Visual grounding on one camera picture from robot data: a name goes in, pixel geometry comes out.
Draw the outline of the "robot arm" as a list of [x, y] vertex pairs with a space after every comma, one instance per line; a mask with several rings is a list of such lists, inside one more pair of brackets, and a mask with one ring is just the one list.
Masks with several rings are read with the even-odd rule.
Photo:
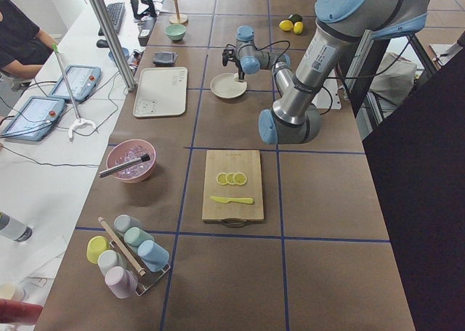
[[386, 40], [420, 31], [426, 23], [429, 0], [316, 0], [316, 31], [295, 71], [288, 57], [263, 52], [254, 43], [254, 29], [237, 29], [233, 61], [239, 79], [270, 70], [280, 99], [259, 115], [259, 134], [266, 144], [302, 144], [314, 139], [321, 116], [312, 101], [348, 48], [366, 30]]

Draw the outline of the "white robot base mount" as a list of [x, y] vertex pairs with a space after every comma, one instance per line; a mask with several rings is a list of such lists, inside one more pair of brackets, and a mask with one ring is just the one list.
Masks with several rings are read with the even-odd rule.
[[339, 98], [339, 87], [336, 79], [328, 79], [323, 88], [312, 101], [313, 105], [320, 110], [340, 110], [341, 100]]

